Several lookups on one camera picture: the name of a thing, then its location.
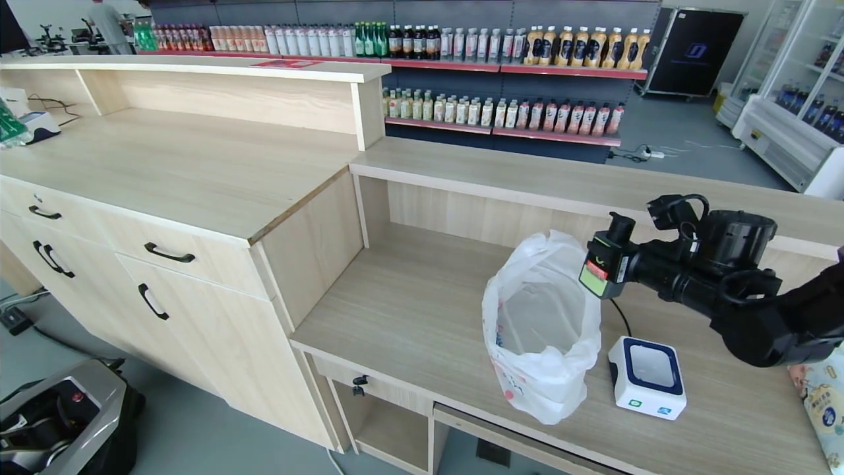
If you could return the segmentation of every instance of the robotic arm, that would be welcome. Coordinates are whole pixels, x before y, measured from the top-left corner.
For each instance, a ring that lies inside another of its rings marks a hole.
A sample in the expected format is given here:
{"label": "robotic arm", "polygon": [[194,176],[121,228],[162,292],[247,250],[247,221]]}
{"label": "robotic arm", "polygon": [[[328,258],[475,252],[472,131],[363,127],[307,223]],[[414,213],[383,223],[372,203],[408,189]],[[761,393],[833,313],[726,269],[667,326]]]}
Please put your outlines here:
{"label": "robotic arm", "polygon": [[[700,218],[693,199],[704,205]],[[819,361],[844,341],[844,248],[838,264],[777,296],[782,280],[758,268],[776,233],[772,219],[710,211],[699,194],[661,196],[647,208],[657,229],[677,230],[678,238],[632,243],[636,222],[610,213],[609,229],[587,244],[580,275],[599,298],[618,297],[625,283],[639,282],[709,317],[727,349],[758,367]]]}

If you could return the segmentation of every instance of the glass door fridge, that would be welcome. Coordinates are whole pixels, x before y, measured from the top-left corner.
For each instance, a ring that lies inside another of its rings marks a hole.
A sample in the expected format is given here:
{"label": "glass door fridge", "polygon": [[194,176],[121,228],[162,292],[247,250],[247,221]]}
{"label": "glass door fridge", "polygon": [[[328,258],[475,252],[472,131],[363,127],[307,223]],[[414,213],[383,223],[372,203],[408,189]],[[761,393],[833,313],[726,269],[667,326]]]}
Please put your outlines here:
{"label": "glass door fridge", "polygon": [[771,4],[767,19],[738,72],[733,91],[718,110],[719,122],[732,128],[748,97],[761,90],[789,31],[798,24],[803,4],[803,0],[776,0]]}
{"label": "glass door fridge", "polygon": [[798,192],[841,199],[844,1],[807,0],[796,21],[760,90],[749,95],[733,136]]}

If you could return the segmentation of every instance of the person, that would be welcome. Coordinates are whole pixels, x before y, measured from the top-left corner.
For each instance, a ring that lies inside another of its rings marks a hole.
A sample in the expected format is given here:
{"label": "person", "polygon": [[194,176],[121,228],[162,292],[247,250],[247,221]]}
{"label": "person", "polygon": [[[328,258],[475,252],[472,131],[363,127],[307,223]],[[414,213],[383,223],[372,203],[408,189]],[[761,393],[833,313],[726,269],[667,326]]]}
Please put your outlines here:
{"label": "person", "polygon": [[88,17],[91,24],[96,25],[100,30],[111,54],[132,54],[132,48],[123,33],[123,28],[126,28],[126,31],[130,30],[129,23],[114,7],[106,5],[103,0],[94,0],[94,4],[88,10]]}

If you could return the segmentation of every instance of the snack package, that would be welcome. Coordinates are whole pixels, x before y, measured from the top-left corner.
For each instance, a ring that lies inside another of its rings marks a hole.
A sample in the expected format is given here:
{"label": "snack package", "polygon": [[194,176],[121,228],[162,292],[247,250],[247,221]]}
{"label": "snack package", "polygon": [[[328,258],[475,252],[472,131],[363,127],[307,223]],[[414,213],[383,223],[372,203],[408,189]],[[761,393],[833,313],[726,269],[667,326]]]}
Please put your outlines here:
{"label": "snack package", "polygon": [[788,367],[833,475],[844,475],[844,350]]}

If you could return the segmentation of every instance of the drawer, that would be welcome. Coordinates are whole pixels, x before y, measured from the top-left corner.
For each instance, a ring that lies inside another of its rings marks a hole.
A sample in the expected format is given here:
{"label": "drawer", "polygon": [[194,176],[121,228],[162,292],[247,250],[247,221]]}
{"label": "drawer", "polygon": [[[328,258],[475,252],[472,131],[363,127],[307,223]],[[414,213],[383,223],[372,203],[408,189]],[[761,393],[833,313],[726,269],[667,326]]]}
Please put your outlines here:
{"label": "drawer", "polygon": [[0,177],[0,209],[78,238],[106,243],[90,214],[90,205],[54,189]]}
{"label": "drawer", "polygon": [[[321,358],[314,357],[316,371],[329,379],[334,379],[345,386],[338,386],[337,390],[349,390],[346,386],[354,386],[352,380],[363,376],[360,371],[349,369],[343,365],[332,363]],[[366,384],[361,386],[367,395],[389,401],[396,406],[404,407],[423,416],[429,416],[434,402],[422,395],[410,390],[399,388],[386,383],[378,378],[366,376]]]}
{"label": "drawer", "polygon": [[117,252],[257,298],[267,291],[249,248],[210,232],[113,207],[92,210]]}
{"label": "drawer", "polygon": [[442,404],[434,406],[434,420],[570,475],[627,475]]}

